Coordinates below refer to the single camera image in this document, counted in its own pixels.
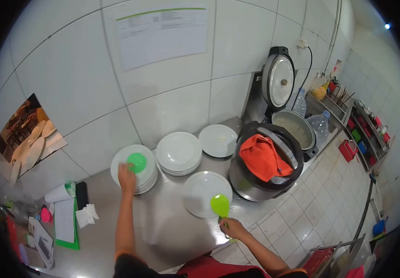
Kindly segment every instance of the electrical outlet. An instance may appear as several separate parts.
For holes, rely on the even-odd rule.
[[[307,41],[303,38],[299,38],[299,40],[297,41],[297,47],[306,49],[308,47]]]

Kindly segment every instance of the stainless steel counter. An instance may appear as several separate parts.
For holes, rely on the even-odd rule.
[[[236,133],[239,133],[241,128],[241,120],[237,117],[222,124],[231,127]],[[304,165],[303,171],[313,160]],[[230,162],[230,158],[213,158],[203,153],[201,164],[195,173],[213,171],[227,177]],[[218,218],[197,218],[184,208],[181,192],[184,181],[189,176],[173,177],[159,169],[155,186],[150,191],[134,197],[136,250],[155,271],[185,263],[228,241],[220,231]],[[81,250],[55,245],[54,268],[37,270],[66,278],[113,276],[115,228],[121,190],[112,180],[109,169],[84,181],[87,184],[89,202],[95,205],[100,219],[95,221],[95,225],[78,228]],[[240,220],[243,226],[248,228],[273,210],[283,199],[279,197],[255,203],[242,199],[233,192],[229,216]],[[42,225],[54,236],[52,224]]]

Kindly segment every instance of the power cord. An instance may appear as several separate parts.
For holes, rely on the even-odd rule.
[[[292,104],[293,107],[294,107],[294,105],[296,104],[297,97],[299,96],[299,93],[301,92],[301,89],[302,89],[302,87],[304,86],[305,81],[306,81],[307,78],[308,78],[308,74],[310,73],[311,66],[313,65],[313,53],[311,52],[311,48],[310,48],[309,46],[307,46],[307,48],[308,48],[308,50],[310,51],[310,56],[311,56],[310,67],[309,67],[309,69],[308,69],[307,75],[305,76],[305,79],[304,79],[302,85],[299,87],[299,90],[297,91],[296,98],[294,99],[294,103]]]

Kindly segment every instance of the plastic water bottle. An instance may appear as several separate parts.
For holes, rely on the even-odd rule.
[[[330,112],[325,110],[324,113],[320,115],[314,115],[306,119],[311,125],[311,127],[314,129],[314,133],[316,134],[316,146],[319,149],[327,141],[329,118],[330,118]]]
[[[297,100],[292,107],[292,110],[297,112],[299,115],[305,118],[305,114],[307,113],[307,103],[305,102],[305,89],[301,89],[298,92]]]

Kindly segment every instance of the clipboard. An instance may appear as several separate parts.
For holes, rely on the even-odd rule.
[[[79,250],[79,242],[78,242],[78,229],[76,227],[76,215],[75,211],[77,210],[77,204],[76,204],[76,198],[75,202],[73,204],[73,225],[74,225],[74,232],[75,232],[75,242],[65,242],[64,240],[56,239],[56,228],[55,228],[55,222],[53,222],[53,230],[55,232],[55,244],[58,246],[62,246],[65,248],[70,248],[73,250]]]

